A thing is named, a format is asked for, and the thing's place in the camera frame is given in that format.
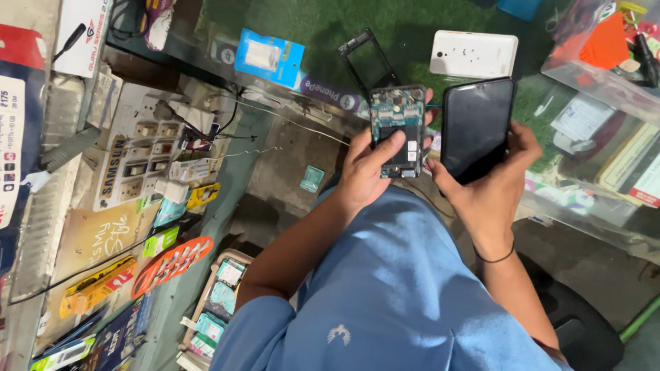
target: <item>phone circuit board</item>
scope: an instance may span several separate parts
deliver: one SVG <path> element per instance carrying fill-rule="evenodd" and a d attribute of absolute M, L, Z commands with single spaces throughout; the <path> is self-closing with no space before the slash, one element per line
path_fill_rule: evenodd
<path fill-rule="evenodd" d="M 422 171 L 426 88 L 421 85 L 372 90 L 371 122 L 374 146 L 397 130 L 406 135 L 401 150 L 381 167 L 381 178 L 417 178 Z"/>

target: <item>black wristband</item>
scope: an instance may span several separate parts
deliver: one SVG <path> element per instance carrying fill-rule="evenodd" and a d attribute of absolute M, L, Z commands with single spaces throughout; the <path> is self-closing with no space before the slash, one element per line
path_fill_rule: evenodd
<path fill-rule="evenodd" d="M 501 262 L 501 261 L 503 261 L 503 260 L 507 260 L 507 259 L 509 258 L 509 256 L 513 255 L 513 251 L 515 251 L 515 246 L 514 246 L 514 244 L 511 244 L 511 251 L 510 251 L 508 254 L 506 254 L 505 257 L 503 257 L 502 259 L 498 259 L 498 260 L 490 261 L 490 260 L 485 260 L 483 257 L 481 257 L 481 255 L 479 255 L 479 253 L 478 253 L 478 251 L 477 251 L 477 248 L 476 248 L 474 245 L 472 245 L 472 247 L 475 249 L 475 254 L 477 255 L 477 257 L 478 257 L 479 259 L 481 259 L 481 261 L 483 261 L 483 262 L 485 262 L 485 263 L 491 263 L 491 264 L 495 264 L 495 263 L 499 263 L 499 262 Z"/>

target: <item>disassembled phone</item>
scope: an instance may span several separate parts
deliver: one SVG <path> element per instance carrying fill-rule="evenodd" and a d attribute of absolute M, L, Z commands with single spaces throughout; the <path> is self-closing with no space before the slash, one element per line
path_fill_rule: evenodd
<path fill-rule="evenodd" d="M 445 90 L 440 162 L 460 184 L 482 178 L 504 160 L 515 92 L 510 77 Z"/>
<path fill-rule="evenodd" d="M 406 135 L 401 150 L 381 167 L 381 178 L 417 178 L 422 172 L 426 87 L 398 86 L 372 90 L 372 144 L 379 145 L 397 130 Z"/>

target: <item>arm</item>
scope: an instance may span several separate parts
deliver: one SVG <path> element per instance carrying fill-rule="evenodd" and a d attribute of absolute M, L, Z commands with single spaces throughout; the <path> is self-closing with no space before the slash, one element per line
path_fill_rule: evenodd
<path fill-rule="evenodd" d="M 428 89 L 426 102 L 432 98 L 433 90 Z M 438 113 L 438 109 L 427 112 L 426 125 Z M 353 218 L 387 189 L 390 179 L 380 178 L 380 168 L 399 152 L 405 139 L 397 131 L 371 150 L 370 127 L 353 137 L 335 191 L 254 259 L 241 281 L 236 311 L 259 296 L 291 299 Z M 431 138 L 427 138 L 424 148 L 430 145 Z"/>
<path fill-rule="evenodd" d="M 258 296 L 290 299 L 357 211 L 335 192 L 282 233 L 246 271 L 236 310 Z"/>
<path fill-rule="evenodd" d="M 479 273 L 493 300 L 503 306 L 525 328 L 529 336 L 556 356 L 557 335 L 520 259 L 513 252 L 511 230 L 515 210 L 525 187 L 525 171 L 541 155 L 534 133 L 513 122 L 510 150 L 505 161 L 484 178 L 461 185 L 439 162 L 429 167 L 438 187 L 465 224 L 480 257 Z"/>

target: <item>stack of papers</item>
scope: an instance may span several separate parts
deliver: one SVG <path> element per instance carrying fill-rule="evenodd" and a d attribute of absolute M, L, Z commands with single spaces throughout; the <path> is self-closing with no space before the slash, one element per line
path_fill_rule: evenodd
<path fill-rule="evenodd" d="M 550 126 L 572 141 L 588 141 L 615 111 L 599 100 L 578 93 Z"/>

